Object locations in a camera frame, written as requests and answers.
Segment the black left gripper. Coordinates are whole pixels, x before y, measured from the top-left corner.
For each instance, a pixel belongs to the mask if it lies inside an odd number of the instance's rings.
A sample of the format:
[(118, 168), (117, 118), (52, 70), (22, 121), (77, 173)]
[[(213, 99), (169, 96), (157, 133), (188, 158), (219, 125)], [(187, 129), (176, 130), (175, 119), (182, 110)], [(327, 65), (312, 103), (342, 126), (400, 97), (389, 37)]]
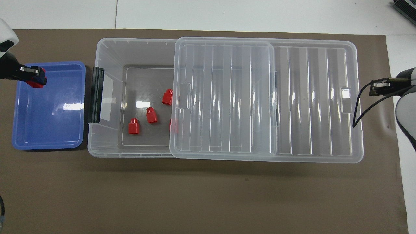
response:
[(45, 69), (23, 66), (11, 52), (6, 52), (0, 58), (0, 79), (23, 81), (28, 85), (47, 85)]

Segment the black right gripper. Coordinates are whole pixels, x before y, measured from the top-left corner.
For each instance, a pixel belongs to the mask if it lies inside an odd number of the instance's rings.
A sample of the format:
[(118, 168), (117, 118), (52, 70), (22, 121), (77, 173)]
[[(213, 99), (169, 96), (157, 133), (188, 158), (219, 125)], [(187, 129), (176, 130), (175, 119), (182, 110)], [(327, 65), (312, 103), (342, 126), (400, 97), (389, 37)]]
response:
[(370, 85), (370, 96), (403, 95), (412, 86), (415, 86), (416, 70), (404, 70), (387, 81), (379, 81)]

